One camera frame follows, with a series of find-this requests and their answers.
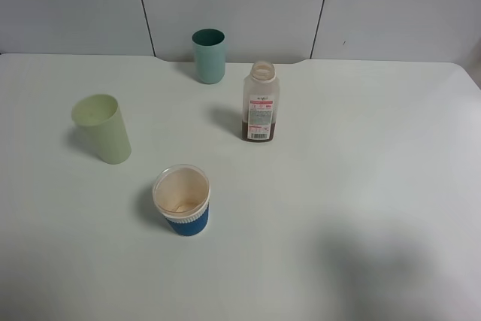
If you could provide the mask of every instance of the panel seam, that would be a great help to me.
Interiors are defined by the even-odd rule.
[[[313,58],[314,47],[316,46],[317,33],[319,32],[319,24],[321,23],[322,12],[324,11],[324,4],[325,4],[325,0],[322,0],[321,11],[319,12],[319,19],[317,20],[316,33],[314,34],[313,47],[310,50],[309,59]]]
[[[149,32],[150,46],[152,47],[152,53],[153,53],[153,56],[157,57],[156,48],[153,46],[152,33],[150,31],[149,20],[147,19],[147,12],[145,11],[144,0],[141,0],[141,3],[142,3],[142,9],[144,10],[144,18],[145,18],[145,23],[147,24],[147,31]]]

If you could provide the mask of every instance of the bottle label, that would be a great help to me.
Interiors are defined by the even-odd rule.
[[[247,138],[256,141],[269,139],[271,135],[273,95],[251,95],[249,99],[249,121]]]

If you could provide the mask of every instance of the brown liquid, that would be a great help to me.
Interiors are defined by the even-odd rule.
[[[249,131],[249,125],[247,122],[242,122],[242,139],[244,139],[247,142],[254,142],[254,143],[263,143],[263,142],[269,142],[272,141],[274,138],[274,129],[276,128],[276,123],[271,123],[271,133],[269,134],[268,139],[249,139],[247,138],[247,133]]]

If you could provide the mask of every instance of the white bottle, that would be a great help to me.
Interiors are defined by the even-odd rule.
[[[280,85],[274,65],[256,62],[244,79],[242,138],[249,142],[269,142],[274,138]]]

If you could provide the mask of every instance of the blue cup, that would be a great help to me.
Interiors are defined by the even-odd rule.
[[[207,225],[210,184],[199,168],[167,168],[154,183],[152,194],[155,206],[177,234],[193,236]]]
[[[216,29],[202,29],[192,36],[195,68],[199,79],[203,83],[215,84],[224,77],[224,40],[224,33]]]

